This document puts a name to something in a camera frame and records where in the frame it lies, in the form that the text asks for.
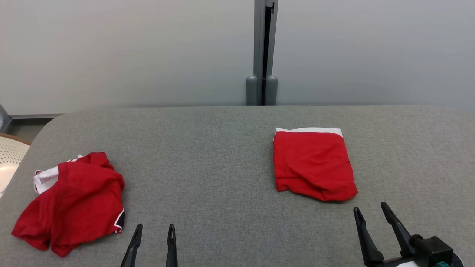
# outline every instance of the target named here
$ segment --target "red cloth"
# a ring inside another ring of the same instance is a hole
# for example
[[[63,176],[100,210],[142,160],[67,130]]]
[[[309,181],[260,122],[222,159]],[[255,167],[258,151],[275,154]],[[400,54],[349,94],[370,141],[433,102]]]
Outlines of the red cloth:
[[[12,235],[61,257],[84,242],[122,231],[124,180],[105,153],[58,165],[58,181],[20,215]]]
[[[274,171],[279,192],[323,201],[345,201],[358,193],[345,141],[335,133],[277,132]]]

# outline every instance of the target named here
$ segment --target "white wall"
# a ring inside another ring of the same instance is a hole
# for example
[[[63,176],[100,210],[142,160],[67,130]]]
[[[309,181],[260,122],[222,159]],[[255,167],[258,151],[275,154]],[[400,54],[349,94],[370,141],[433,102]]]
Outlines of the white wall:
[[[0,0],[10,115],[245,105],[252,0]]]
[[[278,105],[475,110],[475,1],[281,0]]]

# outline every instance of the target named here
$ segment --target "clothing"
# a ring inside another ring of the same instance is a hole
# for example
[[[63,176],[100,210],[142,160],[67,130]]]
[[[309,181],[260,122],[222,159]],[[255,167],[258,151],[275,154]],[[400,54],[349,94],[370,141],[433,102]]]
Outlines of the clothing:
[[[124,180],[105,153],[90,153],[57,166],[57,182],[41,192],[20,215],[12,235],[61,257],[84,242],[113,232],[124,223]]]
[[[345,201],[358,191],[338,128],[276,128],[275,186],[323,201]]]

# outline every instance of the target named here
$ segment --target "gray fabric tabletop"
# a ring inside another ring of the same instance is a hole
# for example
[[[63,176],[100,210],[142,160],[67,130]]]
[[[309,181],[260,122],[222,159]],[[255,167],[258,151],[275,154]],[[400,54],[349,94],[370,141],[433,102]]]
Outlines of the gray fabric tabletop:
[[[359,193],[324,203],[274,183],[275,128],[341,128]],[[125,227],[65,258],[10,235],[37,196],[35,170],[104,151],[125,181]],[[433,106],[116,108],[62,115],[39,133],[0,199],[0,266],[119,266],[143,224],[136,265],[363,266],[358,206],[385,258],[399,256],[380,203],[411,234],[439,236],[475,266],[475,118]]]

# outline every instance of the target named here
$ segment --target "white fabric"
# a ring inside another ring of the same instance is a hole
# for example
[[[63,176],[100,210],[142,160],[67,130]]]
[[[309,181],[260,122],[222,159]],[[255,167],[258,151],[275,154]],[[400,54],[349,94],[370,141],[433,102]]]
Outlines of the white fabric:
[[[67,162],[75,162],[83,156],[78,155],[76,159],[68,160]],[[41,194],[50,189],[58,181],[58,166],[48,169],[46,171],[36,170],[33,176],[33,189],[36,193]]]
[[[276,128],[276,132],[292,132],[292,133],[334,133],[343,137],[342,130],[340,128],[320,128],[320,127],[307,127],[297,128],[293,130],[287,130],[283,128]]]

